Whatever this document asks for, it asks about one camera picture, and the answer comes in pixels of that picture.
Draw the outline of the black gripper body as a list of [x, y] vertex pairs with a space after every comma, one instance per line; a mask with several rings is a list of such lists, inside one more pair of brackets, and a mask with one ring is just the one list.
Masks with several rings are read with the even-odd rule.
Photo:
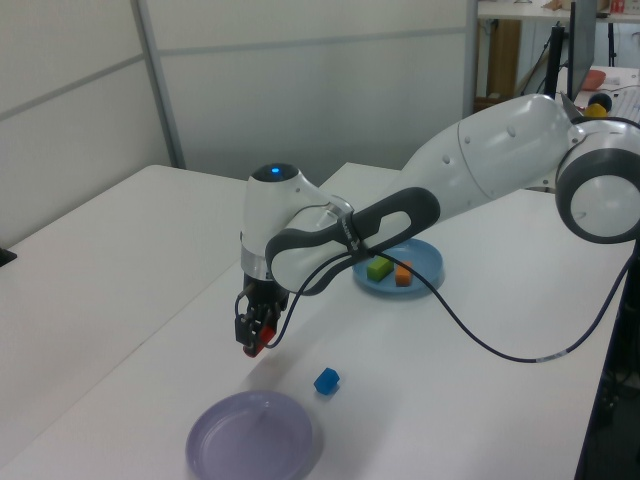
[[248, 274], [244, 274], [243, 288], [250, 290], [247, 293], [248, 309], [258, 309], [259, 307], [278, 306], [279, 311], [287, 308], [289, 292], [282, 288], [273, 280], [258, 280]]

